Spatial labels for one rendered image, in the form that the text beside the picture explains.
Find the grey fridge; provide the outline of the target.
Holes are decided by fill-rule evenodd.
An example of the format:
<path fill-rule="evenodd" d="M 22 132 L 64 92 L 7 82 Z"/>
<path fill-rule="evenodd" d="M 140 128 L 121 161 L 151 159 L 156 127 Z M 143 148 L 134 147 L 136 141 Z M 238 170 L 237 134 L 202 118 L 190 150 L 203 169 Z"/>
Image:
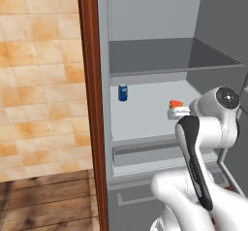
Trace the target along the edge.
<path fill-rule="evenodd" d="M 176 140 L 179 119 L 168 119 L 170 100 L 191 103 L 225 86 L 239 96 L 248 75 L 248 0 L 98 0 L 107 193 L 111 184 L 150 181 L 184 167 L 115 176 L 112 149 Z M 112 77 L 109 42 L 197 38 L 234 57 L 243 67 Z M 118 86 L 128 85 L 128 99 L 118 100 Z M 230 148 L 204 148 L 206 169 L 219 186 L 236 191 L 224 165 Z"/>

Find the brown wooden side panel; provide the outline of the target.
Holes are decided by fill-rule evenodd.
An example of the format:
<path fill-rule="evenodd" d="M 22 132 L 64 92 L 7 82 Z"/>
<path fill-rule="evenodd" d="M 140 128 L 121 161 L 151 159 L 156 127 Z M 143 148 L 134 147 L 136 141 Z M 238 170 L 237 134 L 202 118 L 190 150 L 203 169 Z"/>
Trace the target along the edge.
<path fill-rule="evenodd" d="M 78 0 L 100 231 L 109 231 L 98 0 Z"/>

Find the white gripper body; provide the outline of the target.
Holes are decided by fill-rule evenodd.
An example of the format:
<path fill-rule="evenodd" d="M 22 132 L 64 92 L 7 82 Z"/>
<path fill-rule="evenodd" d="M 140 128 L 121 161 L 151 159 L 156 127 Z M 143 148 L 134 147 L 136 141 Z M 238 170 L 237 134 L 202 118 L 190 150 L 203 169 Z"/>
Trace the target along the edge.
<path fill-rule="evenodd" d="M 180 119 L 190 114 L 188 107 L 174 107 L 168 110 L 168 119 Z"/>

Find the grey freezer drawer front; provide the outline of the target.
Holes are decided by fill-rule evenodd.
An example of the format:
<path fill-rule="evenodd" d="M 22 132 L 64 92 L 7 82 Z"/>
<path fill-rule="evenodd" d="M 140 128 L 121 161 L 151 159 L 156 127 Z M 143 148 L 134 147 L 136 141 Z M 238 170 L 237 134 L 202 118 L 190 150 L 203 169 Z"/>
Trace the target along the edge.
<path fill-rule="evenodd" d="M 117 206 L 117 193 L 124 201 L 154 196 L 150 181 L 111 184 L 108 187 L 108 231 L 149 231 L 164 204 L 159 200 L 130 206 Z"/>

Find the grey fridge shelf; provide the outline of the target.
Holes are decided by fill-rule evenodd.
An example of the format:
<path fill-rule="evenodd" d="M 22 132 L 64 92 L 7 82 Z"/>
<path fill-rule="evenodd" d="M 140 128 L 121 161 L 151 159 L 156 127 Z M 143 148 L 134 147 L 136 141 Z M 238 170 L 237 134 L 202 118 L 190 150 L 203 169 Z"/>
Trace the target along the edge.
<path fill-rule="evenodd" d="M 243 67 L 234 57 L 197 38 L 111 41 L 112 77 Z"/>

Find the grey fridge drawer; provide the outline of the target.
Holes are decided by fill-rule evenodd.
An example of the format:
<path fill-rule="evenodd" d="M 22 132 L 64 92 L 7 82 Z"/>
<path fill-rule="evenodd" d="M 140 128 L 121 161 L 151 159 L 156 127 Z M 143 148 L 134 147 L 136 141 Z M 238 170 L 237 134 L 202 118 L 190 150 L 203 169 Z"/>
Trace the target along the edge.
<path fill-rule="evenodd" d="M 112 149 L 112 170 L 116 177 L 184 166 L 183 154 L 176 140 Z"/>

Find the orange cheese wedge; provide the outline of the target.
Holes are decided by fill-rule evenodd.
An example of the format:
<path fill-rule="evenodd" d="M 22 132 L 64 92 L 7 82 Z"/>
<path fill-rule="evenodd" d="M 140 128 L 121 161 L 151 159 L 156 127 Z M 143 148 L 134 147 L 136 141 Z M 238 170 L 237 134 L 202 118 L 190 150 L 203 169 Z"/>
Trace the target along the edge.
<path fill-rule="evenodd" d="M 170 109 L 174 109 L 174 108 L 178 108 L 178 107 L 182 107 L 182 106 L 183 106 L 183 103 L 181 101 L 170 100 L 170 104 L 169 104 Z"/>

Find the blue drink can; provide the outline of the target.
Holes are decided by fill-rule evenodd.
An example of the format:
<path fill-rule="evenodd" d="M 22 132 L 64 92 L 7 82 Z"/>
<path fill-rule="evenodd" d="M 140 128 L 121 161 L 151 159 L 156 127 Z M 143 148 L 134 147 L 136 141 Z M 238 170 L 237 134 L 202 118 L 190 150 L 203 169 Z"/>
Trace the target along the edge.
<path fill-rule="evenodd" d="M 128 99 L 128 85 L 120 84 L 118 86 L 118 100 L 125 102 Z"/>

